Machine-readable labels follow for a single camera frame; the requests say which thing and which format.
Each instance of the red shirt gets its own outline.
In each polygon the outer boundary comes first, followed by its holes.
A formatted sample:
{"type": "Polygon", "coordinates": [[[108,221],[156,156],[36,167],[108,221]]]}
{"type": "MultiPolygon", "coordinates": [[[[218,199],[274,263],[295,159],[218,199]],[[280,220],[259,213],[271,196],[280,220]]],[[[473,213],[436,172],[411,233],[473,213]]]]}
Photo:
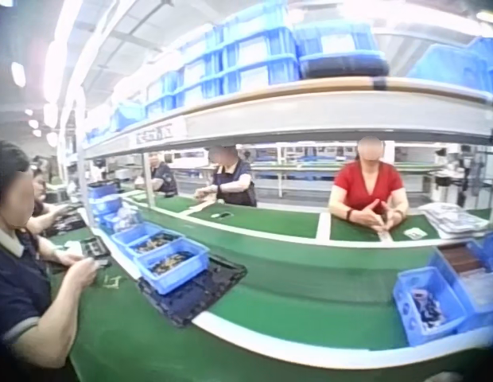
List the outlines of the red shirt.
{"type": "MultiPolygon", "coordinates": [[[[374,190],[369,195],[359,161],[347,164],[335,177],[335,185],[347,191],[345,205],[352,209],[364,209],[375,199],[388,201],[391,193],[404,187],[398,171],[390,164],[381,162],[374,190]]],[[[374,212],[381,214],[381,203],[374,212]]]]}

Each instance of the collar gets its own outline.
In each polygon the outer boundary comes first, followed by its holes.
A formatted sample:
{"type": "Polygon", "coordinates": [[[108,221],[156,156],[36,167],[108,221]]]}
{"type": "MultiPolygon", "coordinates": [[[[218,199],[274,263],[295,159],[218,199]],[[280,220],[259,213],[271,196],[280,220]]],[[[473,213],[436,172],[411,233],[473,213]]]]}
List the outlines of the collar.
{"type": "Polygon", "coordinates": [[[22,253],[24,253],[24,246],[20,243],[19,239],[14,239],[13,237],[8,236],[1,229],[0,244],[17,257],[22,257],[22,253]]]}

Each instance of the metal shelf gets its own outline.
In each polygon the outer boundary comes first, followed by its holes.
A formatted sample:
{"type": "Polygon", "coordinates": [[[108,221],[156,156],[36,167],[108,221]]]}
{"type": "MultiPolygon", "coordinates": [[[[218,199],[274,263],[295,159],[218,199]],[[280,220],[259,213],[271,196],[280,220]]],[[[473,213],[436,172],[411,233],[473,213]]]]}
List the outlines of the metal shelf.
{"type": "Polygon", "coordinates": [[[214,144],[380,139],[493,146],[493,97],[402,78],[283,84],[177,110],[84,150],[86,159],[214,144]]]}

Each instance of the navy blue shirt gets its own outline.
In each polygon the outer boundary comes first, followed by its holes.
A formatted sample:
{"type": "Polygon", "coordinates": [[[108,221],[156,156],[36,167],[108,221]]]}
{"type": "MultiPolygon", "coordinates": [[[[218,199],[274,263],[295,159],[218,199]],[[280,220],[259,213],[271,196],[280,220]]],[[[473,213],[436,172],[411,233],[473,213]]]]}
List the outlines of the navy blue shirt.
{"type": "Polygon", "coordinates": [[[177,183],[174,178],[173,172],[165,163],[160,163],[160,165],[151,171],[152,179],[161,179],[164,181],[161,184],[160,189],[155,189],[154,191],[165,193],[167,197],[177,195],[177,183]]]}

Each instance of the dark uniform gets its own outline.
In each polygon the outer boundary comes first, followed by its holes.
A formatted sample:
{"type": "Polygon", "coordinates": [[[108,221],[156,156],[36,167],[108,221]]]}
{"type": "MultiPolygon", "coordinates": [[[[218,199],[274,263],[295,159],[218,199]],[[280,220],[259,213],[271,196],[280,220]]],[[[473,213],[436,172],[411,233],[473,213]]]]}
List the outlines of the dark uniform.
{"type": "MultiPolygon", "coordinates": [[[[233,173],[226,173],[222,166],[218,166],[213,173],[213,185],[224,185],[226,183],[231,183],[232,181],[239,180],[244,174],[251,175],[250,164],[238,160],[233,173]]],[[[241,193],[222,193],[220,190],[216,194],[217,199],[222,199],[225,203],[229,205],[247,205],[250,207],[257,207],[257,199],[255,197],[255,187],[254,183],[251,181],[248,189],[242,191],[241,193]]]]}

